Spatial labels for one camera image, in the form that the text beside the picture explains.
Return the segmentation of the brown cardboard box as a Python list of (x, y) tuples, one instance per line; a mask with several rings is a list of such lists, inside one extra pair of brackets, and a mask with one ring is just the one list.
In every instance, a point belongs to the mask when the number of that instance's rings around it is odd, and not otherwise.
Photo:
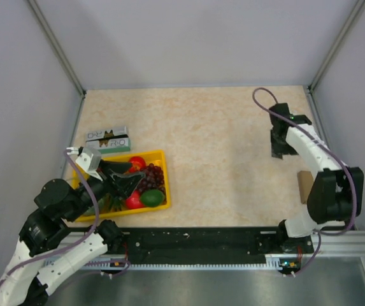
[(297, 173), (297, 181), (300, 202), (306, 204), (314, 182), (313, 176), (309, 171), (299, 171)]

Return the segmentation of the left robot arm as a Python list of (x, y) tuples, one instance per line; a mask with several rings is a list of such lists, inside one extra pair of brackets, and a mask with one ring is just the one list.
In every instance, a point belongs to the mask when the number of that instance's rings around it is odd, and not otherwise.
[(114, 221), (88, 228), (75, 243), (60, 247), (74, 221), (110, 194), (126, 199), (145, 178), (129, 173), (131, 163), (101, 161), (97, 174), (73, 189), (64, 179), (47, 182), (35, 197), (37, 209), (27, 218), (15, 252), (0, 279), (0, 305), (44, 305), (56, 289), (82, 266), (107, 252), (117, 252), (124, 234)]

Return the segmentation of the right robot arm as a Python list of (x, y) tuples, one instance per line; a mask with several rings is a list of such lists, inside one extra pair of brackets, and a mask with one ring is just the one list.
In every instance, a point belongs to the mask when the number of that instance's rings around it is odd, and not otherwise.
[(347, 228), (355, 223), (362, 209), (364, 173), (349, 167), (320, 139), (309, 118), (292, 115), (286, 103), (268, 108), (272, 128), (272, 155), (299, 155), (313, 177), (306, 205), (295, 216), (278, 225), (276, 246), (290, 252), (307, 237), (333, 222), (344, 222)]

